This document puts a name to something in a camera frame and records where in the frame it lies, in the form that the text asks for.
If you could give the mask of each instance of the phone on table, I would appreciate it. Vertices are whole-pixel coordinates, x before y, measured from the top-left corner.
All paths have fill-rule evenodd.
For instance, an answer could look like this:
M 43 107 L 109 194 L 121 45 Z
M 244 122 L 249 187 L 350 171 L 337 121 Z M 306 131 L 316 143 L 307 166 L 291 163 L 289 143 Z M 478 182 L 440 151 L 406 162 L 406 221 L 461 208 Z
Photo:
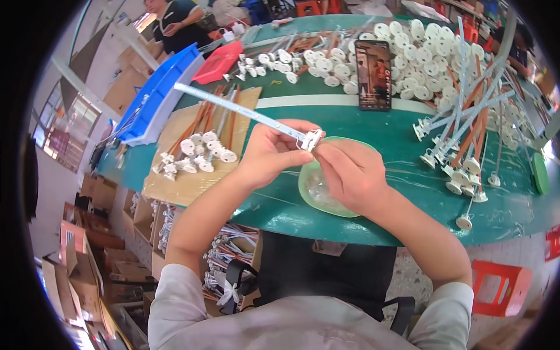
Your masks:
M 361 110 L 391 110 L 391 63 L 389 43 L 357 40 L 358 105 Z

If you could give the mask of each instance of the white wall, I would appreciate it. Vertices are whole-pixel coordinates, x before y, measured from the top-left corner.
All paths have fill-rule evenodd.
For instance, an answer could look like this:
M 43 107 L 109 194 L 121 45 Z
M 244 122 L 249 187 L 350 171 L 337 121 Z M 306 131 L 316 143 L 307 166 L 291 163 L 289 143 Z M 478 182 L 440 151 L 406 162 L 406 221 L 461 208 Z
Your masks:
M 110 9 L 116 9 L 122 0 L 112 0 L 109 4 Z M 86 12 L 76 44 L 74 53 L 78 52 L 89 41 L 91 32 L 95 26 L 99 14 L 101 13 L 103 0 L 93 0 L 90 8 Z M 144 13 L 144 4 L 142 0 L 126 0 L 119 13 L 125 12 L 133 20 Z M 66 28 L 62 37 L 56 45 L 53 55 L 68 60 L 70 47 L 74 31 L 78 23 L 78 13 L 72 23 Z M 107 19 L 103 18 L 99 24 L 102 27 L 107 23 Z M 118 68 L 116 62 L 117 57 L 123 52 L 124 45 L 113 34 L 115 27 L 110 25 L 91 65 L 89 75 L 86 79 L 86 85 L 101 99 L 107 94 L 110 84 L 113 82 L 113 76 Z M 35 91 L 32 105 L 40 115 L 45 103 L 55 84 L 61 78 L 60 72 L 50 63 L 47 64 L 43 72 L 40 85 Z M 97 142 L 101 139 L 101 135 L 105 130 L 109 117 L 101 114 L 93 129 L 90 139 Z M 36 122 L 31 121 L 29 132 L 35 129 Z M 74 174 L 56 160 L 50 158 L 42 150 L 37 149 L 39 164 L 39 198 L 37 202 L 37 218 L 30 225 L 31 241 L 35 256 L 42 256 L 59 249 L 59 233 L 60 221 L 62 220 L 62 212 L 64 202 L 73 203 L 76 192 L 79 191 L 83 174 L 88 172 L 88 161 L 93 151 L 94 142 L 89 142 L 86 146 L 78 174 Z

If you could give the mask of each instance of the green table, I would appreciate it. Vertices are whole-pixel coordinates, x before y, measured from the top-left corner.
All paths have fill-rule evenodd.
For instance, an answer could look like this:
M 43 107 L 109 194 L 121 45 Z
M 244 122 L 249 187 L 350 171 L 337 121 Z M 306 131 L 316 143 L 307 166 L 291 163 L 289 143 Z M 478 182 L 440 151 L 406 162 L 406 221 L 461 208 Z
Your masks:
M 349 20 L 356 18 L 355 24 Z M 319 23 L 328 29 L 334 23 L 352 27 L 360 25 L 367 16 L 329 15 L 297 18 L 293 23 L 273 31 L 265 26 L 257 40 L 269 39 L 270 33 L 278 35 L 292 32 L 289 26 L 298 25 L 308 31 Z M 281 84 L 270 85 L 272 81 Z M 212 90 L 222 82 L 202 86 Z M 389 185 L 400 191 L 420 209 L 448 227 L 464 245 L 485 244 L 543 232 L 560 222 L 560 168 L 553 162 L 547 164 L 550 193 L 539 195 L 531 183 L 531 173 L 524 151 L 503 149 L 500 178 L 502 186 L 493 189 L 485 186 L 489 201 L 473 203 L 471 214 L 473 229 L 460 230 L 455 219 L 465 213 L 470 198 L 456 196 L 445 188 L 446 176 L 432 170 L 418 158 L 426 148 L 432 147 L 431 137 L 418 142 L 412 123 L 424 118 L 426 107 L 418 102 L 394 100 L 389 113 L 360 111 L 356 104 L 348 103 L 352 96 L 341 87 L 328 87 L 319 79 L 304 73 L 296 85 L 287 82 L 283 74 L 271 72 L 266 77 L 251 78 L 241 84 L 243 88 L 263 86 L 257 109 L 275 119 L 307 119 L 320 125 L 330 136 L 344 136 L 367 142 L 382 155 L 387 168 Z M 177 109 L 196 103 L 197 99 L 184 96 Z M 498 137 L 489 133 L 486 161 L 482 180 L 486 183 L 495 169 Z M 106 151 L 99 164 L 99 172 L 122 186 L 141 191 L 143 179 L 150 171 L 156 145 L 137 146 L 129 149 L 122 169 L 115 168 L 115 151 Z M 400 245 L 400 242 L 376 224 L 362 218 L 340 218 L 308 206 L 297 190 L 297 173 L 282 173 L 271 185 L 253 193 L 234 213 L 234 222 L 264 230 L 313 239 L 324 239 L 357 244 Z

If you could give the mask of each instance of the pink plastic basket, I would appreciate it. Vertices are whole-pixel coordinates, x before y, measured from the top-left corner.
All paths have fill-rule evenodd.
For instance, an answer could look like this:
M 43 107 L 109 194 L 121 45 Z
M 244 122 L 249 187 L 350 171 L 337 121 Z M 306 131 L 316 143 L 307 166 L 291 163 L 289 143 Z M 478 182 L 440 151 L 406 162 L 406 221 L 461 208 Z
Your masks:
M 197 74 L 194 75 L 193 80 L 200 84 L 208 84 L 223 79 L 223 75 L 230 70 L 242 52 L 240 41 L 217 48 L 206 59 Z

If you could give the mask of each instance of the led light strip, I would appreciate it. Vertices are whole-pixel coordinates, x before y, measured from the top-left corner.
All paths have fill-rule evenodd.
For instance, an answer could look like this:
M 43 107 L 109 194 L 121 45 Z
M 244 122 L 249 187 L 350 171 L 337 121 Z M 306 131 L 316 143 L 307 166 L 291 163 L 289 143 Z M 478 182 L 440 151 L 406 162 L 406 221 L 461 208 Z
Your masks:
M 295 138 L 298 141 L 301 141 L 301 143 L 302 143 L 301 148 L 303 148 L 307 151 L 311 151 L 315 147 L 315 145 L 317 144 L 317 142 L 319 141 L 321 136 L 323 135 L 321 130 L 317 130 L 315 132 L 308 132 L 307 134 L 304 134 L 304 133 L 299 132 L 296 129 L 293 129 L 293 128 L 287 126 L 287 125 L 279 123 L 276 120 L 274 120 L 272 118 L 269 118 L 264 114 L 255 112 L 255 111 L 250 110 L 248 108 L 245 108 L 241 105 L 238 105 L 234 102 L 224 100 L 221 97 L 210 94 L 206 91 L 200 90 L 200 89 L 192 87 L 192 86 L 188 86 L 188 85 L 181 84 L 181 83 L 175 83 L 174 89 L 178 90 L 178 91 L 181 91 L 181 92 L 184 92 L 185 94 L 198 97 L 199 99 L 202 99 L 202 100 L 205 100 L 205 101 L 210 101 L 210 102 L 212 102 L 216 105 L 220 105 L 220 106 L 222 106 L 226 109 L 229 109 L 231 111 L 234 111 L 236 113 L 244 115 L 244 116 L 246 116 L 248 118 L 251 118 L 252 120 L 255 120 L 259 123 L 263 123 L 264 125 L 267 125 L 267 126 L 273 128 L 273 129 L 276 129 L 276 130 L 280 131 L 281 133 L 284 133 L 288 136 L 291 136 L 291 137 Z

